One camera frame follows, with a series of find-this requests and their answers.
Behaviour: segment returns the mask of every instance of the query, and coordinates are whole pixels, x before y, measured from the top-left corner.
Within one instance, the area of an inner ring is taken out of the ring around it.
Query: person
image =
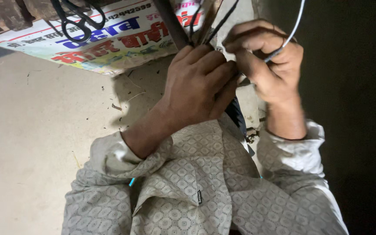
[[[186,46],[169,66],[162,99],[126,131],[96,139],[67,193],[62,234],[348,234],[323,178],[323,128],[305,120],[297,85],[303,48],[264,20],[223,42]],[[267,102],[257,157],[224,112],[238,70]]]

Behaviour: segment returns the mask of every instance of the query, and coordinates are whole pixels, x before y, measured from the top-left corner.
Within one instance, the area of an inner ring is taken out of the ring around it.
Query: left hand
[[[123,140],[143,159],[176,131],[219,118],[236,93],[236,74],[236,63],[210,46],[184,47],[169,66],[162,99],[122,133]]]
[[[163,98],[155,106],[177,130],[217,119],[234,98],[236,63],[208,45],[186,46],[173,59]]]

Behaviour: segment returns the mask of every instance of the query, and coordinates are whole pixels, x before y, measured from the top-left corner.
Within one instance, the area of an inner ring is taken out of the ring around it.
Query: shirt label
[[[200,190],[198,190],[197,196],[198,196],[198,204],[201,205],[201,203],[203,202],[203,197],[201,196],[201,191]]]

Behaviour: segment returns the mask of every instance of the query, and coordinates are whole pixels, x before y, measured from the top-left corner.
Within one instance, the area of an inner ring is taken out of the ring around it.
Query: shirt cuff
[[[116,176],[134,170],[143,160],[124,142],[121,132],[97,138],[91,145],[92,167],[102,174]]]
[[[296,170],[322,175],[318,148],[324,142],[323,127],[307,120],[307,136],[303,140],[286,140],[262,131],[258,143],[258,159],[269,171]]]

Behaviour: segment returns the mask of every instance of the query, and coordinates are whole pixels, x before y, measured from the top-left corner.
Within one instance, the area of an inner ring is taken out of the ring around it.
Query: shirt sleeve
[[[172,138],[145,160],[135,156],[117,132],[96,139],[90,160],[76,173],[72,191],[65,195],[62,235],[129,234],[132,178],[147,176],[169,157]]]
[[[257,157],[266,171],[266,178],[289,194],[303,208],[319,213],[330,221],[327,234],[348,234],[335,197],[324,179],[319,147],[324,142],[323,127],[307,121],[304,140],[286,140],[263,131],[257,146]]]

